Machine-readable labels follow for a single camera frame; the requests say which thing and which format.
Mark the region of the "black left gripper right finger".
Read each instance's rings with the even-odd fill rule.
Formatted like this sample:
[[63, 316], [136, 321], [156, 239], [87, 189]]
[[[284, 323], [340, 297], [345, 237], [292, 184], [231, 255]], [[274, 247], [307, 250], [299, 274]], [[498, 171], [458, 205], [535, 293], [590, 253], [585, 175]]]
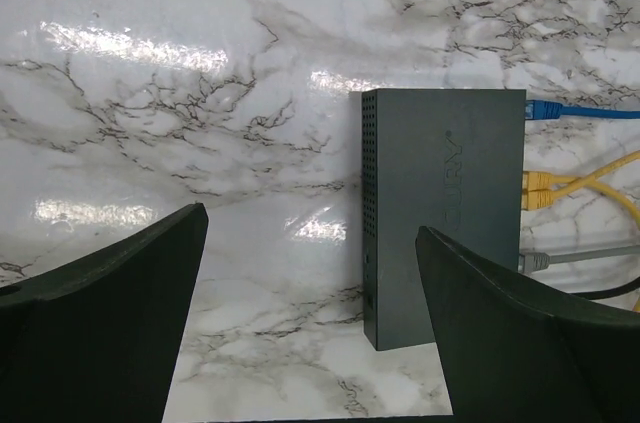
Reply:
[[419, 229], [420, 277], [458, 422], [636, 422], [639, 316]]

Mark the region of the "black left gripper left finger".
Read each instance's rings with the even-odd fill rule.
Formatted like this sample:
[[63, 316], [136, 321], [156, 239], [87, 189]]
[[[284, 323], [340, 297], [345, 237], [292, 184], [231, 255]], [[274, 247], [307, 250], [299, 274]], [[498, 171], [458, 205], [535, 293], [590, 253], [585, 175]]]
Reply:
[[159, 422], [208, 228], [190, 204], [1, 290], [5, 422]]

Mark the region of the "dark grey network switch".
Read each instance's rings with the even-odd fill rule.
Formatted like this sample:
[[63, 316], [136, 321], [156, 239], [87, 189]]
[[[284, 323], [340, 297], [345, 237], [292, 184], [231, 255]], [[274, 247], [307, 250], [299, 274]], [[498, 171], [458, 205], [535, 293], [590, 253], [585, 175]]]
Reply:
[[516, 268], [525, 103], [524, 91], [507, 89], [362, 94], [364, 332], [375, 349], [434, 339], [415, 250], [421, 227]]

